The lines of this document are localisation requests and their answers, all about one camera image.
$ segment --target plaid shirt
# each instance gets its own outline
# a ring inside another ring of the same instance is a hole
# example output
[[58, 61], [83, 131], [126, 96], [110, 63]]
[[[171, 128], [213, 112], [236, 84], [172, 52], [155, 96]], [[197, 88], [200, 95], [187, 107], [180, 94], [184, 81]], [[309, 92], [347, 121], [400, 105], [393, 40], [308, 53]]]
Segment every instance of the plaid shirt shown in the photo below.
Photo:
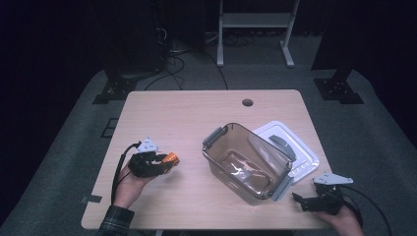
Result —
[[110, 206], [101, 222], [97, 236], [126, 236], [135, 213], [119, 206]]

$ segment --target transparent plastic container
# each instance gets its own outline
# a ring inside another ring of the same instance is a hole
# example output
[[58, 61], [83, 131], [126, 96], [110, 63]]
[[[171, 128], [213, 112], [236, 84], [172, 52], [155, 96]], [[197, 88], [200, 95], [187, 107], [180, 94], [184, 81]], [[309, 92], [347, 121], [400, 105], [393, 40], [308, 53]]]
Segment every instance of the transparent plastic container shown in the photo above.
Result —
[[250, 205], [279, 200], [292, 183], [291, 160], [245, 127], [230, 123], [203, 142], [211, 173]]

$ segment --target person's right hand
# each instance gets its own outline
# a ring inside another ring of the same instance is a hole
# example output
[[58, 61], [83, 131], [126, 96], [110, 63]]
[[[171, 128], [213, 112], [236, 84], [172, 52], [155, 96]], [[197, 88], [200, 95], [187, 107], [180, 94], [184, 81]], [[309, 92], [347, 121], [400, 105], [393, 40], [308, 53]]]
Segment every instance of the person's right hand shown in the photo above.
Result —
[[325, 211], [314, 211], [313, 215], [333, 226], [340, 236], [364, 235], [355, 213], [347, 206], [342, 206], [337, 215], [331, 215]]

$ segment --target white bracket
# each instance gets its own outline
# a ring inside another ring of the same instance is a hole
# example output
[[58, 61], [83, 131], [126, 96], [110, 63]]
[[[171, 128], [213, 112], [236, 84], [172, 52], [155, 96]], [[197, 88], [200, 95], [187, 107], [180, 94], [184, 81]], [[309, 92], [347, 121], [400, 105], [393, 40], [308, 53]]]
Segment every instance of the white bracket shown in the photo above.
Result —
[[332, 173], [323, 173], [321, 176], [313, 178], [313, 182], [317, 184], [324, 185], [337, 185], [337, 184], [352, 184], [353, 180], [351, 178], [345, 178], [340, 175], [335, 175]]
[[157, 151], [158, 146], [149, 138], [146, 137], [144, 141], [138, 146], [138, 153]]

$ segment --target hand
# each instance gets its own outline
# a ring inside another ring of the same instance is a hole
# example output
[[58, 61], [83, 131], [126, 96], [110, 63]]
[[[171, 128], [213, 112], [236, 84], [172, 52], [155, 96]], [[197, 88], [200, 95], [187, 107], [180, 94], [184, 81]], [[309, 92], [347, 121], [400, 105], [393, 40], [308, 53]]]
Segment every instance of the hand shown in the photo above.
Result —
[[114, 198], [114, 206], [129, 208], [135, 200], [141, 195], [144, 186], [149, 183], [150, 180], [156, 178], [138, 178], [134, 174], [130, 173], [130, 168], [126, 164], [120, 171], [119, 181], [126, 176], [117, 187], [116, 196]]
[[325, 211], [315, 211], [313, 215], [333, 226], [340, 236], [364, 235], [356, 215], [347, 206], [342, 206], [337, 215], [331, 215]]

